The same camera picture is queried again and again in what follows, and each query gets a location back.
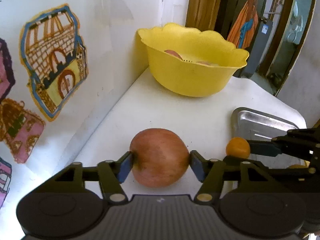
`circular cover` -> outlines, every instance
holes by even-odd
[[[262,237],[295,232],[305,219],[305,203],[294,193],[228,193],[222,216],[240,231]]]
[[[17,206],[17,218],[26,234],[39,237],[77,235],[103,212],[102,200],[93,192],[30,193]]]

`ribbed surface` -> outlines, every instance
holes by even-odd
[[[227,227],[209,206],[188,196],[135,196],[127,205],[112,207],[101,223],[72,240],[245,240]],[[283,240],[298,240],[289,236]],[[25,240],[36,240],[26,237]]]

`yellow bowl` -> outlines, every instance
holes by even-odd
[[[162,28],[139,29],[138,34],[147,46],[154,78],[185,96],[206,97],[219,92],[237,69],[247,65],[249,57],[249,52],[236,49],[215,31],[168,23]],[[182,59],[166,50],[177,52]]]

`orange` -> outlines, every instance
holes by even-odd
[[[250,145],[245,139],[234,137],[226,146],[226,154],[247,159],[250,155]]]

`paper drawing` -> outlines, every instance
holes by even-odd
[[[12,166],[0,157],[0,209],[9,193],[9,184],[11,181]]]
[[[49,121],[88,75],[79,28],[77,17],[64,5],[41,13],[21,33],[20,55],[30,76],[28,87]]]
[[[0,102],[9,94],[15,82],[7,43],[0,38]]]
[[[10,148],[15,162],[25,163],[44,130],[44,121],[20,103],[6,98],[0,105],[0,140]]]

